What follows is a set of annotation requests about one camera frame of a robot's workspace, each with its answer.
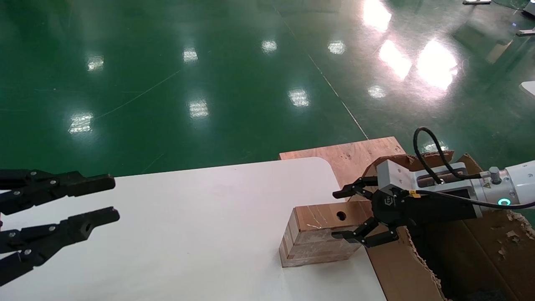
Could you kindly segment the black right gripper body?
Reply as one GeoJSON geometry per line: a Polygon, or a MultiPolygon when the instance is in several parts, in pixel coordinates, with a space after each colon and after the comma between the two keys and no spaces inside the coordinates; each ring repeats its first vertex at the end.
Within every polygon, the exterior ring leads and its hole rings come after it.
{"type": "Polygon", "coordinates": [[[420,193],[416,197],[406,191],[391,195],[381,190],[373,192],[372,213],[388,227],[420,226],[481,217],[481,211],[456,196],[420,193]]]}

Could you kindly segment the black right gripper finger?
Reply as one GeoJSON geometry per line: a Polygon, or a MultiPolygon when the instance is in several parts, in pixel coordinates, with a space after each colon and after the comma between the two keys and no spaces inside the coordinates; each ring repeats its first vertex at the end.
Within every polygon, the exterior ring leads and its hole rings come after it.
{"type": "Polygon", "coordinates": [[[352,196],[360,196],[367,200],[372,200],[373,193],[365,190],[365,187],[377,186],[377,176],[359,177],[351,184],[344,185],[339,191],[333,192],[335,199],[348,198],[352,196]]]}
{"type": "Polygon", "coordinates": [[[334,239],[346,240],[351,244],[359,243],[366,248],[372,248],[399,240],[396,227],[390,227],[387,231],[371,235],[372,231],[375,230],[379,224],[380,221],[376,217],[370,217],[355,230],[334,231],[332,232],[332,237],[334,239]]]}

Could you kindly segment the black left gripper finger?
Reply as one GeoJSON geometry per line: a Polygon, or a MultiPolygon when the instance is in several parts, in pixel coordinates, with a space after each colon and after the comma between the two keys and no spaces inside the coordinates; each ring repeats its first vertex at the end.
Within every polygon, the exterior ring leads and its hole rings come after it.
{"type": "Polygon", "coordinates": [[[2,169],[0,211],[11,215],[63,197],[78,197],[115,188],[109,174],[85,177],[77,171],[46,173],[42,170],[2,169]]]}
{"type": "Polygon", "coordinates": [[[9,255],[0,261],[0,285],[43,265],[62,248],[88,240],[95,227],[119,219],[118,210],[108,207],[69,217],[58,224],[2,231],[0,253],[9,255]]]}

